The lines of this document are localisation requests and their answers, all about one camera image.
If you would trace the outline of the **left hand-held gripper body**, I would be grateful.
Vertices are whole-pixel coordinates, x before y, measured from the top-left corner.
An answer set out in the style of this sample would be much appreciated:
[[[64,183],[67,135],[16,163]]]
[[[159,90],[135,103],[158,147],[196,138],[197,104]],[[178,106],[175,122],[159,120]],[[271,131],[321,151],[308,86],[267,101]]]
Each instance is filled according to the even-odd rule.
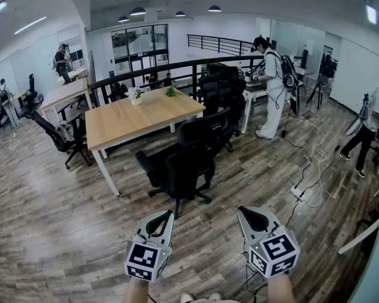
[[[155,282],[172,256],[171,234],[145,237],[135,234],[128,241],[124,261],[125,272],[132,278]]]

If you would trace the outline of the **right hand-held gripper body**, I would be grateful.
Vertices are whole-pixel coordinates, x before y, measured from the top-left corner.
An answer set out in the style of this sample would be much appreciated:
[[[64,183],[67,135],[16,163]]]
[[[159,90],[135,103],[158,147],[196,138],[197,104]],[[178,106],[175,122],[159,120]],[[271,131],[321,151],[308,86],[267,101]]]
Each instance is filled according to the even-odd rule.
[[[272,231],[255,231],[255,240],[244,244],[249,265],[266,278],[295,267],[300,247],[292,232],[282,225]]]

